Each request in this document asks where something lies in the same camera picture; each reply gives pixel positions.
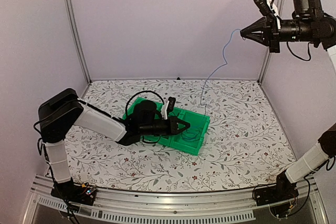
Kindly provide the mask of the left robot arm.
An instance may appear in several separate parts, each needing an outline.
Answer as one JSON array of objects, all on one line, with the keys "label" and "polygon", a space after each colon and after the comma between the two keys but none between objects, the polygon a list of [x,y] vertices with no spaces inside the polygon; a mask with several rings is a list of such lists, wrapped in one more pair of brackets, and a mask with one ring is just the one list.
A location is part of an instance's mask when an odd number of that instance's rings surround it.
[{"label": "left robot arm", "polygon": [[40,135],[43,150],[49,164],[57,190],[67,200],[78,195],[68,167],[64,139],[73,126],[79,126],[106,136],[116,143],[129,146],[143,136],[175,136],[190,128],[190,123],[171,116],[175,98],[170,97],[159,109],[155,102],[143,100],[131,112],[125,111],[124,118],[111,116],[107,112],[85,102],[74,89],[68,88],[38,109],[39,120],[33,128]]}]

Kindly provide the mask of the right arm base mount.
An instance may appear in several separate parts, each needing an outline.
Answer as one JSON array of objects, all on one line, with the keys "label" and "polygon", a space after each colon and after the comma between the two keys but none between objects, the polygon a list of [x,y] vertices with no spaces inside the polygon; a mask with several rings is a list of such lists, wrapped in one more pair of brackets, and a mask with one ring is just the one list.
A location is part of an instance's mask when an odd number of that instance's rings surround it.
[{"label": "right arm base mount", "polygon": [[252,198],[257,206],[268,206],[270,213],[276,219],[288,218],[298,201],[299,192],[296,184],[261,184],[252,192]]}]

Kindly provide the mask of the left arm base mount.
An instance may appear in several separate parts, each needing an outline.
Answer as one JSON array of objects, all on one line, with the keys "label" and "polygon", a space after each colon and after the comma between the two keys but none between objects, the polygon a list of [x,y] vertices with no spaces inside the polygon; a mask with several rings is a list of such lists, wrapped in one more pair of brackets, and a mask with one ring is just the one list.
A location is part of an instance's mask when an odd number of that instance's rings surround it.
[{"label": "left arm base mount", "polygon": [[76,202],[79,204],[92,206],[97,194],[96,186],[84,184],[75,184],[73,181],[65,183],[54,183],[51,190],[53,197],[66,200],[68,202]]}]

